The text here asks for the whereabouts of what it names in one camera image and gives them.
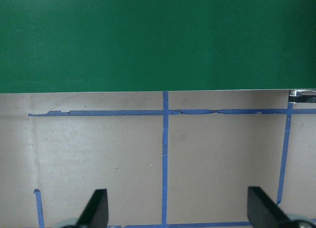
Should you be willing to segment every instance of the black object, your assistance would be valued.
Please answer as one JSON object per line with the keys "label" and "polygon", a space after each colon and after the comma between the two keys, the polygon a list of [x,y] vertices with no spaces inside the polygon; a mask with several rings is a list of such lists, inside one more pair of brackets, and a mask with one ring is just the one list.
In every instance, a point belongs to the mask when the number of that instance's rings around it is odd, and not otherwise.
{"label": "black object", "polygon": [[253,228],[316,228],[304,220],[290,220],[260,187],[248,187],[247,215]]}
{"label": "black object", "polygon": [[107,190],[95,190],[74,226],[63,228],[106,228],[109,221]]}
{"label": "black object", "polygon": [[316,95],[288,96],[288,101],[293,103],[316,103]]}

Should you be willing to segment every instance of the vertical blue tape strip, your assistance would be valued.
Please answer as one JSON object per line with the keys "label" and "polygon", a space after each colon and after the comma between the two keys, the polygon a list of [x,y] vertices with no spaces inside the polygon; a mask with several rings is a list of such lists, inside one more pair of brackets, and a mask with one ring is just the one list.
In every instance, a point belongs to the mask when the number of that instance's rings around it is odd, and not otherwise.
{"label": "vertical blue tape strip", "polygon": [[285,132],[284,132],[280,177],[278,181],[277,200],[276,200],[277,204],[279,204],[282,201],[283,183],[284,183],[284,178],[285,178],[286,159],[287,159],[287,152],[288,152],[288,142],[290,139],[292,113],[293,113],[293,103],[289,102],[287,103],[287,113],[286,113],[286,123],[285,123]]}
{"label": "vertical blue tape strip", "polygon": [[44,224],[44,216],[43,216],[43,208],[41,205],[41,195],[40,190],[34,189],[35,197],[36,197],[36,206],[38,209],[38,219],[39,219],[39,228],[45,228]]}
{"label": "vertical blue tape strip", "polygon": [[167,225],[168,202],[168,130],[169,99],[168,92],[163,92],[163,129],[162,129],[162,218],[161,224]]}

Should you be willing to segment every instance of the green board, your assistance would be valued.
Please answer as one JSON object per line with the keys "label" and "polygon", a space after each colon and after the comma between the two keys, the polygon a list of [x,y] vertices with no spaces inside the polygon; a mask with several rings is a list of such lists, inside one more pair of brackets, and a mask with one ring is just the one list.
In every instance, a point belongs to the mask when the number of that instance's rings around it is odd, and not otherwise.
{"label": "green board", "polygon": [[316,88],[316,0],[0,0],[0,93]]}

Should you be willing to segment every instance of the green panel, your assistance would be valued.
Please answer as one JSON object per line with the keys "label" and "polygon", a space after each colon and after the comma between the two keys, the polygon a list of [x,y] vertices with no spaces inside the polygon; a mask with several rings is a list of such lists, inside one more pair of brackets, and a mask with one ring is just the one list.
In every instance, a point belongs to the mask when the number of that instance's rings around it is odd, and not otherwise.
{"label": "green panel", "polygon": [[316,88],[316,0],[0,0],[0,92]]}

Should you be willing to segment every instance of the green surface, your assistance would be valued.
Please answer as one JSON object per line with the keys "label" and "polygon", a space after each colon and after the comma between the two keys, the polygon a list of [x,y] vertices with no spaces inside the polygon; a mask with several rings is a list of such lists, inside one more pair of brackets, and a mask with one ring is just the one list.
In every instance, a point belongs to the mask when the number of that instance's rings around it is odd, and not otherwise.
{"label": "green surface", "polygon": [[0,92],[316,88],[316,0],[0,0]]}

